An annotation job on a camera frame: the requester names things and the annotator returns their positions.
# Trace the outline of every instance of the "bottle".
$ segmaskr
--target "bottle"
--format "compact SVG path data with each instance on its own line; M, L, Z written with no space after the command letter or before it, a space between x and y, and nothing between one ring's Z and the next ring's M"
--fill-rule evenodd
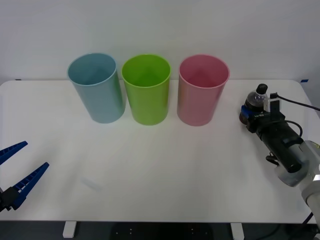
M268 98L266 94L268 86L264 83L259 84L255 91L249 93L245 100L244 106L246 106L250 111L255 113L261 113L264 111L264 101ZM247 118L240 113L240 122L247 125Z

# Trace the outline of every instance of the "cup rim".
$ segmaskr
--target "cup rim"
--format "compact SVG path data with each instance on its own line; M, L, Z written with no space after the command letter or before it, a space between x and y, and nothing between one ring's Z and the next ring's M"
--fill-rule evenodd
M100 55L105 55L105 56L107 56L107 57L110 57L110 58L114 61L114 64L115 64L115 68L114 68L113 73L112 73L108 78L106 78L105 80L103 80L103 81L101 81L101 82L98 82L98 83L95 83L95 84L80 84L80 83L77 83L77 82L73 81L73 80L70 78L70 76L69 76L69 69L70 69L71 65L72 65L75 61L77 61L78 59L80 59L80 58L83 58L83 57L88 56L88 55L94 55L94 54L100 54ZM75 60L73 60L73 61L70 63L70 65L68 66L68 69L66 70L66 74L67 74L68 78L70 79L70 81L71 81L73 84L78 85L78 86L81 86L81 87L94 87L94 86L97 86L97 85L99 85L99 84L102 84L102 83L108 81L112 76L114 76L116 72L117 72L117 62L116 62L116 60L115 60L111 55L106 54L106 53L102 53L102 52L91 52L91 53L87 53L87 54L81 55L81 56L77 57Z
M130 61L131 59L134 59L134 58L137 58L137 57L141 57L141 56L146 56L146 55L155 56L155 57L157 57L157 58L160 58L160 59L164 60L164 61L168 64L168 66L169 66L169 74L168 74L168 76L167 76L162 82L158 83L157 85L153 85L153 86L137 86L137 85L134 85L134 84L128 82L128 81L124 78L124 74L123 74L124 66L125 66L126 63L127 63L128 61ZM171 75L171 65L170 65L170 63L169 63L164 57L162 57L162 56L160 56L160 55L157 55L157 54L153 54L153 53L144 53L144 54L139 54L139 55L133 56L133 57L129 58L127 61L125 61L125 63L124 63L123 66L122 66L122 69L121 69L121 77L122 77L123 81L124 81L126 84L129 84L130 86L133 86L133 87L139 88L139 89L150 89L150 88L154 88L154 87L160 86L160 85L164 84L164 83L170 78L170 75Z
M181 69L181 65L182 63L187 60L187 59L190 59L192 57L195 57L195 56L207 56L207 57L211 57L211 58L215 58L217 60L219 60L220 62L222 62L225 66L226 66L226 69L228 70L228 76L227 78L225 79L225 81L223 83L221 83L220 85L217 85L217 86L212 86L212 87L203 87L203 86L196 86L196 85L193 85L191 84L190 82L188 82L187 80L185 80L183 77L182 77L182 74L180 72L180 69ZM226 64L225 61L223 61L222 59L216 57L216 56L213 56L213 55L210 55L210 54L205 54L205 53L199 53L199 54L195 54L195 55L191 55L191 56L188 56L186 57L185 59L183 59L183 61L180 63L180 66L179 66L179 77L188 85L192 86L192 87L195 87L195 88L198 88L198 89L216 89L216 88L219 88L223 85L226 84L226 82L229 80L229 77L230 77L230 69L228 67L228 65Z

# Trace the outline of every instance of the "plastic cup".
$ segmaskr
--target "plastic cup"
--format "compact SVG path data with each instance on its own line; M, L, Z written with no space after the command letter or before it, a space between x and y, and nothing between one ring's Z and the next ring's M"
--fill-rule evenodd
M209 123L229 79L226 63L217 57L198 54L181 63L177 114L191 126Z
M169 63L154 54L135 56L123 65L126 94L138 123L155 125L166 118L170 73Z
M116 61L109 55L91 53L74 60L67 74L91 118L111 123L125 111Z

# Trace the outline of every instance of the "table leg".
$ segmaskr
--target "table leg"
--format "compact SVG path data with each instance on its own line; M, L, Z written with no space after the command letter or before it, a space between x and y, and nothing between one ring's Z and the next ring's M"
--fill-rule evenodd
M245 234L244 230L242 228L242 224L237 222L232 222L231 224L231 231L232 231L232 237L233 240L244 240L245 239Z
M65 239L73 239L75 236L75 230L76 230L76 221L66 221L63 229L63 237Z

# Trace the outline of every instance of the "white table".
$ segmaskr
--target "white table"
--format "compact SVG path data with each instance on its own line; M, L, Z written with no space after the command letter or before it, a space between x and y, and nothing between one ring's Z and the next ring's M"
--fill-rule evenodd
M177 116L172 80L162 123L135 122L127 102L119 120L100 124L69 81L4 83L0 146L29 145L0 167L1 187L44 162L50 167L22 206L0 220L301 223L310 210L299 189L278 179L267 147L238 118L259 83L309 102L295 81L229 80L212 121L194 127ZM320 142L314 110L282 101L282 112L303 127L305 140Z

